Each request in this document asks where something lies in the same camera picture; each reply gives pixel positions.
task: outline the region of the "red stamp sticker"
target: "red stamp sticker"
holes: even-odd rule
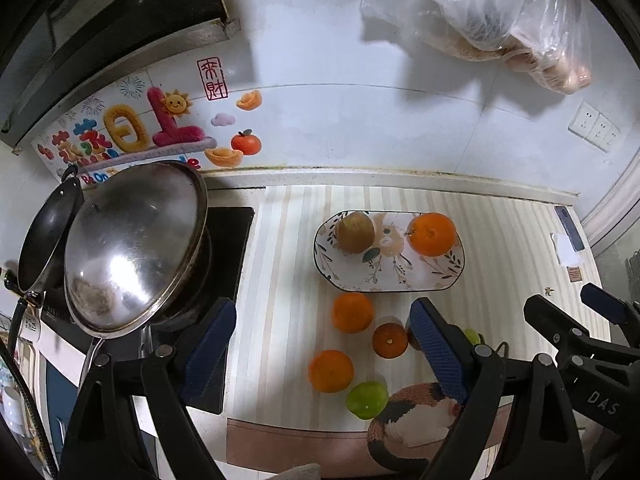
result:
[[[225,75],[222,73],[222,63],[219,57],[207,57],[198,62],[200,79],[209,101],[229,97],[226,89]]]

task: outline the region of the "paper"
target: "paper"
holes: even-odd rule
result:
[[[556,247],[558,263],[563,267],[579,267],[582,264],[582,255],[574,250],[571,240],[565,233],[552,233],[551,239]]]

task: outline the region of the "electrical outlet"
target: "electrical outlet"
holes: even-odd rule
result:
[[[599,114],[595,124],[593,125],[593,128],[589,132],[589,135],[587,135],[586,139],[591,144],[595,144],[603,150],[604,139],[612,129],[612,127],[613,124],[611,124],[611,121],[609,121],[603,114]]]
[[[587,101],[582,101],[574,120],[569,124],[569,131],[580,137],[587,137],[598,119],[599,112]]]
[[[620,135],[620,130],[612,124],[600,147],[605,152],[610,153],[618,146],[621,140],[622,135]]]

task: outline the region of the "pot lid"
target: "pot lid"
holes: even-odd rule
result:
[[[85,332],[125,335],[177,292],[207,215],[202,177],[187,164],[127,168],[92,192],[65,248],[65,294]]]

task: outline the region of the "stove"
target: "stove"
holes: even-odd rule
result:
[[[198,322],[209,311],[217,298],[222,296],[236,300],[253,218],[251,207],[209,208],[200,253],[189,281],[172,304],[150,322],[154,348],[161,344],[174,344],[188,326]],[[73,323],[62,287],[47,292],[42,322],[83,354],[87,353],[92,337]],[[116,361],[138,359],[141,330],[106,340],[101,352],[110,354]],[[204,393],[190,406],[219,415],[225,392],[225,371],[226,351]]]

